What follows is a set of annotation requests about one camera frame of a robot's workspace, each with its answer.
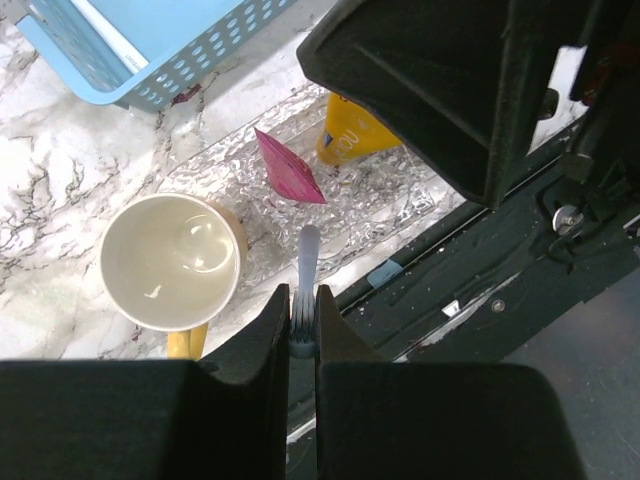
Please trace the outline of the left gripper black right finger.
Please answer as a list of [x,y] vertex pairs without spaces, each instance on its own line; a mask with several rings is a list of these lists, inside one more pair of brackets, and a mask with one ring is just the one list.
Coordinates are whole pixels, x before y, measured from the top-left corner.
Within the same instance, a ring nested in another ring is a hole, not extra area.
[[322,479],[581,479],[559,398],[513,364],[394,363],[346,323],[327,286],[316,326]]

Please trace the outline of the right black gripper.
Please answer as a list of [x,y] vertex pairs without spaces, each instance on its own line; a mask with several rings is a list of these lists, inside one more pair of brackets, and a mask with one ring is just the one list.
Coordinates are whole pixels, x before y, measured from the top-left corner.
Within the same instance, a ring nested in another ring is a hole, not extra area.
[[617,181],[639,189],[639,3],[531,1],[534,59],[529,104],[543,116],[557,51],[583,48],[569,99],[587,112],[561,157],[563,174],[605,189]]

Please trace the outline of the yellow toothpaste tube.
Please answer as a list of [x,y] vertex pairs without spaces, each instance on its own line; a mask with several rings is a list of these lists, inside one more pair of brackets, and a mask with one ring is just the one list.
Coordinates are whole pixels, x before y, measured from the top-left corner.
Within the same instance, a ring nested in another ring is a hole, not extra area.
[[359,105],[331,92],[316,153],[329,165],[398,147],[402,141]]

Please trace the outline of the blue plastic basket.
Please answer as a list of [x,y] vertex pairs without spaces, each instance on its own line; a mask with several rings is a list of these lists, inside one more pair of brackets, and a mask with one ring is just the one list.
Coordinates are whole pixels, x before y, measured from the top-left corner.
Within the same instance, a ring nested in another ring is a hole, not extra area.
[[287,0],[93,1],[149,64],[131,73],[71,1],[4,1],[1,11],[82,100],[154,112],[290,7]]

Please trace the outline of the yellow mug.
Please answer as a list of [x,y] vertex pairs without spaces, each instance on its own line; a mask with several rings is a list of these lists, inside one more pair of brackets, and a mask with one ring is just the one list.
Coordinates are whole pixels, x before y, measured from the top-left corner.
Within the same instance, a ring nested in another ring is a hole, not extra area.
[[167,335],[170,358],[198,360],[209,322],[230,302],[247,263],[241,222],[214,200],[157,193],[127,205],[107,226],[99,268],[131,322]]

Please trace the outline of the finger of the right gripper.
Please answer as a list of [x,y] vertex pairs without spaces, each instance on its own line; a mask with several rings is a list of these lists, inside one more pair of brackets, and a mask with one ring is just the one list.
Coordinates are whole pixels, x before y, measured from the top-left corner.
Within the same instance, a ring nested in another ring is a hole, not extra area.
[[305,76],[373,114],[466,199],[497,207],[533,137],[553,1],[341,1],[299,46]]

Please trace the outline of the white stick in basket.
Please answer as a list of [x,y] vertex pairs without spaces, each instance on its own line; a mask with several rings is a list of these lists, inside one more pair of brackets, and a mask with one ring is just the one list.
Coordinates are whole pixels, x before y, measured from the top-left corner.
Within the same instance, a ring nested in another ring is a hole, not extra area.
[[148,60],[120,31],[87,0],[71,0],[73,6],[133,74],[144,69]]

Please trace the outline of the light blue toothbrush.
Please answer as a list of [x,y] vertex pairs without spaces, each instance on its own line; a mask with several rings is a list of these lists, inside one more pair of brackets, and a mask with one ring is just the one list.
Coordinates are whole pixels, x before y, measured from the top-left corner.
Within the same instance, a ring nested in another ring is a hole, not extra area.
[[298,289],[294,293],[289,331],[290,355],[309,359],[315,352],[314,284],[320,249],[320,232],[304,226],[298,239]]

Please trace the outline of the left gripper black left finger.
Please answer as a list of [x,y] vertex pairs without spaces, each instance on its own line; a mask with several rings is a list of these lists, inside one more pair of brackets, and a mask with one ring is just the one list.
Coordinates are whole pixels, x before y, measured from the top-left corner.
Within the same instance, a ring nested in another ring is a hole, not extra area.
[[200,361],[5,361],[5,479],[281,479],[289,289]]

